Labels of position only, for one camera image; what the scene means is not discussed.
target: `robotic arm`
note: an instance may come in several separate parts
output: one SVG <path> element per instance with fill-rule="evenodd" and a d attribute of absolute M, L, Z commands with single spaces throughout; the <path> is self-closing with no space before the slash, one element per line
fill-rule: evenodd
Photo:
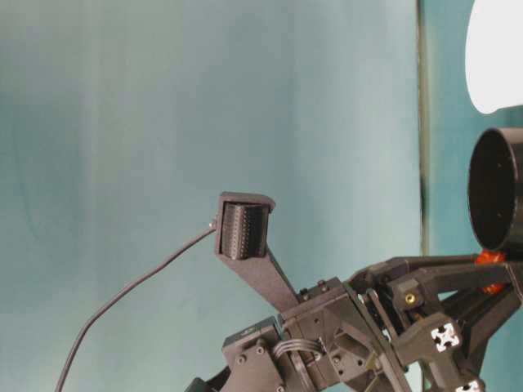
<path fill-rule="evenodd" d="M 488 341 L 523 301 L 522 141 L 523 130 L 491 129 L 472 156 L 471 221 L 488 250 L 397 257 L 298 294 L 266 244 L 275 203 L 222 194 L 215 253 L 279 316 L 226 338 L 227 366 L 186 392 L 316 392 L 340 382 L 356 392 L 411 392 L 412 363 L 426 392 L 484 391 Z"/>

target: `black cylinder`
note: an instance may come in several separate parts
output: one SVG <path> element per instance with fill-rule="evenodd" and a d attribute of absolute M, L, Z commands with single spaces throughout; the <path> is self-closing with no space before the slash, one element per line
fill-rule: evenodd
<path fill-rule="evenodd" d="M 474 147 L 468 209 L 483 248 L 523 252 L 523 128 L 490 128 Z"/>

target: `light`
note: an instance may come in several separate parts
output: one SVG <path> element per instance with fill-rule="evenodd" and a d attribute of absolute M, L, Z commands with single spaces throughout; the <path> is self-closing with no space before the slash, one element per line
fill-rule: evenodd
<path fill-rule="evenodd" d="M 465 68 L 472 103 L 483 114 L 523 105 L 523 0 L 476 0 Z"/>

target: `black cable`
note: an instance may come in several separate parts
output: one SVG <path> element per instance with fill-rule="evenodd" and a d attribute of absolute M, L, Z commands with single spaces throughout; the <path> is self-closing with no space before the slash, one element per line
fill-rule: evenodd
<path fill-rule="evenodd" d="M 168 256 L 162 264 L 158 265 L 157 267 L 153 268 L 148 273 L 140 276 L 139 278 L 133 280 L 132 282 L 128 283 L 122 290 L 118 292 L 112 299 L 110 299 L 108 302 L 105 303 L 101 308 L 99 308 L 87 321 L 85 324 L 83 324 L 82 329 L 78 333 L 78 336 L 76 337 L 76 340 L 73 343 L 73 347 L 71 347 L 71 351 L 69 352 L 69 355 L 67 356 L 67 359 L 65 360 L 64 367 L 62 368 L 62 373 L 60 374 L 60 378 L 58 379 L 58 383 L 56 384 L 55 392 L 61 392 L 64 388 L 65 379 L 67 378 L 67 374 L 69 373 L 69 370 L 71 368 L 71 364 L 73 363 L 74 356 L 76 355 L 76 352 L 78 351 L 78 347 L 82 343 L 83 338 L 87 334 L 87 331 L 91 327 L 92 324 L 95 323 L 97 319 L 99 319 L 107 310 L 109 310 L 116 302 L 120 301 L 126 294 L 128 294 L 134 287 L 138 286 L 139 284 L 143 283 L 148 278 L 152 277 L 153 275 L 156 275 L 158 272 L 163 270 L 165 267 L 167 267 L 169 264 L 171 264 L 179 255 L 181 255 L 183 252 L 185 252 L 187 249 L 210 235 L 212 232 L 216 231 L 215 222 L 212 222 L 210 225 L 210 228 L 205 230 L 203 233 L 201 233 L 198 237 L 195 237 L 182 245 L 180 249 L 178 249 L 176 252 Z"/>

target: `green fabric backdrop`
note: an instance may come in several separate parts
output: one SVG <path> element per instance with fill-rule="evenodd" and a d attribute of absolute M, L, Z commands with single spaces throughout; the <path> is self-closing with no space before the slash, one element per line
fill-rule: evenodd
<path fill-rule="evenodd" d="M 296 289 L 418 254 L 416 65 L 413 1 L 0 2 L 0 390 L 52 390 L 225 189 L 276 200 Z M 65 390 L 183 390 L 273 313 L 208 239 L 100 320 Z"/>

